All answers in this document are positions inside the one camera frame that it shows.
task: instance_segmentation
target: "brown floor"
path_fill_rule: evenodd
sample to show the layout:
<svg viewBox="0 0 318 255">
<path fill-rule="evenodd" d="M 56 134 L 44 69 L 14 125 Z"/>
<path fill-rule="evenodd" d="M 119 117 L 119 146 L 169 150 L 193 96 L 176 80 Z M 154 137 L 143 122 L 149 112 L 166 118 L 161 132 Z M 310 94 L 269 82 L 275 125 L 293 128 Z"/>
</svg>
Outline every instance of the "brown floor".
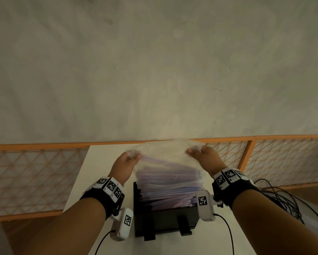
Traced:
<svg viewBox="0 0 318 255">
<path fill-rule="evenodd" d="M 24 245 L 56 216 L 1 222 L 15 255 L 23 254 Z"/>
<path fill-rule="evenodd" d="M 288 190 L 288 192 L 318 206 L 318 186 Z"/>
</svg>

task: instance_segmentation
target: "concrete wall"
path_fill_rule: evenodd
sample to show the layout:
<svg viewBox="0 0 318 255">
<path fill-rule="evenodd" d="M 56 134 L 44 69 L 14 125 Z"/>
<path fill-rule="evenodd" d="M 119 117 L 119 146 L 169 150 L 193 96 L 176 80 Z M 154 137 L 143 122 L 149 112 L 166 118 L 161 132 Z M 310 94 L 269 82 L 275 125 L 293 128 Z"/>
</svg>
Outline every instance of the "concrete wall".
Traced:
<svg viewBox="0 0 318 255">
<path fill-rule="evenodd" d="M 318 134 L 318 0 L 0 0 L 0 143 Z"/>
</svg>

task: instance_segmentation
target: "black container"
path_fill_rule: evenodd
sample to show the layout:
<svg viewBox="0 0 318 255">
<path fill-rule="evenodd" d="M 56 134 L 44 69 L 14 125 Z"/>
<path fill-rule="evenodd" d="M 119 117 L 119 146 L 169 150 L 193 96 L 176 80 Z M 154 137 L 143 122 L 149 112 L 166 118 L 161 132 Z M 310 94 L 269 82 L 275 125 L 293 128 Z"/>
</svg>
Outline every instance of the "black container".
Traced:
<svg viewBox="0 0 318 255">
<path fill-rule="evenodd" d="M 140 190 L 133 184 L 135 236 L 144 236 L 145 241 L 155 240 L 156 234 L 180 231 L 182 236 L 191 235 L 199 220 L 198 207 L 183 207 L 151 211 L 139 201 Z"/>
</svg>

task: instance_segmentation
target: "person's left hand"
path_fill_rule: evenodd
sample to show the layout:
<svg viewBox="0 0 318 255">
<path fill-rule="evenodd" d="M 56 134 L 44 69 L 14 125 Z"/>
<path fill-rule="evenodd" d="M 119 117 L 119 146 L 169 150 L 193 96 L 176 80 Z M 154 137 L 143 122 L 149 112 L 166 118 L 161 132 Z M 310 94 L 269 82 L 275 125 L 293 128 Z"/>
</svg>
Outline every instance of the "person's left hand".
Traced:
<svg viewBox="0 0 318 255">
<path fill-rule="evenodd" d="M 130 178 L 133 172 L 133 167 L 136 165 L 136 163 L 138 163 L 140 158 L 140 154 L 130 158 L 126 152 L 122 153 L 121 156 L 115 160 L 108 176 L 114 177 L 115 180 L 124 186 L 125 182 Z"/>
</svg>

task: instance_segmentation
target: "transparent plastic bag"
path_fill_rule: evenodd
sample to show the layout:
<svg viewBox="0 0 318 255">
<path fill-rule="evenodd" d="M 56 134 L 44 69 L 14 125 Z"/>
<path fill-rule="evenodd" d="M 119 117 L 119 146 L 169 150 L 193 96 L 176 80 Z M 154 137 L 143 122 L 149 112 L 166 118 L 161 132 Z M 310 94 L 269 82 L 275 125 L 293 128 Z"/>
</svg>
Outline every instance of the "transparent plastic bag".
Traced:
<svg viewBox="0 0 318 255">
<path fill-rule="evenodd" d="M 198 187 L 204 183 L 204 170 L 199 162 L 186 154 L 186 149 L 200 150 L 204 144 L 188 139 L 147 142 L 127 153 L 141 153 L 134 167 L 136 183 L 143 191 L 165 191 L 183 187 Z"/>
<path fill-rule="evenodd" d="M 127 151 L 130 157 L 141 153 L 134 167 L 141 202 L 152 210 L 196 204 L 196 192 L 203 189 L 205 171 L 186 154 L 186 149 L 200 150 L 204 144 L 192 140 L 148 142 Z"/>
</svg>

